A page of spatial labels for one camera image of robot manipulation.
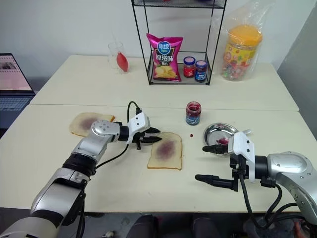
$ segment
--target laptop screen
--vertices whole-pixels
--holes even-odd
[[[0,90],[32,91],[11,54],[0,54]]]

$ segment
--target metal plate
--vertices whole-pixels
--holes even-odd
[[[230,137],[238,129],[225,123],[214,123],[208,126],[204,132],[204,141],[207,145],[227,144]]]

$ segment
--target pink snack bag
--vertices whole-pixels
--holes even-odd
[[[147,33],[153,47],[154,78],[164,78],[170,81],[181,81],[178,73],[177,54],[183,37],[157,38]]]

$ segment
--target red object in cup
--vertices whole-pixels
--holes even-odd
[[[128,71],[128,67],[129,67],[128,60],[121,52],[118,52],[117,64],[124,72]]]

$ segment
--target laptop keyboard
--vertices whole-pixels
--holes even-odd
[[[20,111],[31,98],[0,98],[0,111]]]

